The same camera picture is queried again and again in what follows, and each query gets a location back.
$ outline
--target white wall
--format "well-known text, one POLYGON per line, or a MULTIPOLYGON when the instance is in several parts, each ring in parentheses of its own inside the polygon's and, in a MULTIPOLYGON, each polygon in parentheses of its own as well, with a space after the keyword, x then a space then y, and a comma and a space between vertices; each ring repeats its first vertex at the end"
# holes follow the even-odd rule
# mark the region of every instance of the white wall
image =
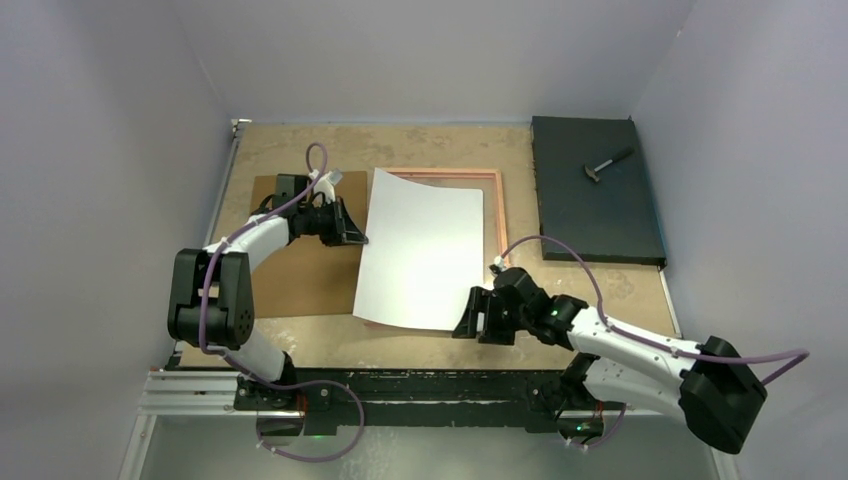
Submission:
POLYGON ((0 7, 3 478, 115 478, 229 125, 167 0, 0 7))
POLYGON ((233 117, 624 118, 694 0, 175 0, 233 117))
POLYGON ((684 333, 812 350, 769 387, 744 478, 845 478, 846 18, 837 1, 698 2, 634 114, 684 333))

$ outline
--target table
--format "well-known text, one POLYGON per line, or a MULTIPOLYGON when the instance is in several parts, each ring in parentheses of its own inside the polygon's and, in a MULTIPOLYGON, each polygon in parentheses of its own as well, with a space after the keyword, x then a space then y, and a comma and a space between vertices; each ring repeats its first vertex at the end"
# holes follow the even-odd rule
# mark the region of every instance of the table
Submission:
MULTIPOLYGON (((503 175, 510 241, 539 233, 530 128, 524 126, 249 125, 226 186, 213 238, 244 224, 254 177, 305 171, 304 152, 313 141, 330 153, 330 168, 497 168, 503 175)), ((511 255, 549 294, 567 293, 595 304, 586 274, 574 263, 545 262, 537 242, 511 255)), ((675 336, 663 280, 656 267, 592 266, 612 317, 675 336)), ((298 367, 563 369, 574 356, 519 333, 512 347, 451 339, 448 334, 374 328, 351 315, 256 320, 256 328, 298 367)), ((224 366, 218 357, 186 347, 181 366, 224 366)))

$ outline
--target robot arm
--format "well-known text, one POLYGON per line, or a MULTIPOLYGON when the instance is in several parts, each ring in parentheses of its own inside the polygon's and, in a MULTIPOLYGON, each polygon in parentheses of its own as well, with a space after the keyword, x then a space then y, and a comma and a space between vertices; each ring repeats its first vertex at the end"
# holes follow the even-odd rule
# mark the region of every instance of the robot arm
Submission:
MULTIPOLYGON (((317 171, 309 177, 278 175, 276 192, 248 219, 248 224, 256 225, 227 245, 213 272, 217 289, 213 288, 207 308, 208 348, 226 354, 269 382, 294 383, 294 366, 288 354, 253 329, 250 274, 271 254, 301 235, 317 235, 330 247, 368 243, 350 218, 344 200, 335 195, 334 185, 341 179, 341 174, 335 171, 318 180, 309 200, 258 222, 265 213, 301 193, 310 178, 317 175, 317 171), (318 198, 321 203, 316 206, 314 201, 318 198)), ((220 242, 199 250, 184 249, 174 261, 168 332, 175 340, 184 340, 195 347, 199 346, 200 291, 211 256, 219 246, 220 242)))
POLYGON ((766 399, 747 365, 725 365, 679 355, 739 357, 732 345, 664 337, 615 318, 601 321, 595 307, 568 295, 548 296, 522 268, 495 269, 491 291, 471 290, 455 338, 512 345, 527 330, 539 341, 578 352, 563 375, 564 388, 592 400, 621 402, 686 423, 698 438, 738 453, 766 399), (648 347, 611 327, 669 347, 648 347))

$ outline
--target hammer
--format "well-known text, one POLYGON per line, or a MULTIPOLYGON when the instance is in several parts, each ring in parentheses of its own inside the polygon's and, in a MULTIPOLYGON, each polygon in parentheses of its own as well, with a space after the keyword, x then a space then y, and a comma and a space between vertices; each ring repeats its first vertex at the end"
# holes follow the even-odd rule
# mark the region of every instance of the hammer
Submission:
POLYGON ((618 162, 620 160, 624 160, 625 158, 629 157, 633 153, 633 151, 634 151, 633 147, 622 148, 621 150, 619 150, 618 153, 616 153, 615 155, 610 157, 609 160, 598 165, 595 168, 589 168, 588 165, 584 164, 583 170, 586 172, 586 175, 588 175, 589 178, 594 180, 595 183, 598 183, 598 182, 601 181, 601 177, 598 176, 598 172, 609 167, 610 165, 612 165, 615 162, 618 162))

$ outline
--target hammer head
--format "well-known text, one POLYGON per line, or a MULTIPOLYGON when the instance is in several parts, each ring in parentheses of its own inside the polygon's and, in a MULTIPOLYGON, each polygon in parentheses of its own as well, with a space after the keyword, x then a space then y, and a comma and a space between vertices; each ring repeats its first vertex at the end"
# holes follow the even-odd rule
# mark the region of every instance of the hammer head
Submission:
POLYGON ((588 165, 583 165, 583 171, 585 171, 586 175, 588 175, 589 178, 594 180, 595 183, 598 183, 598 182, 601 181, 601 178, 598 176, 597 173, 595 173, 595 170, 592 169, 591 167, 589 167, 588 165))

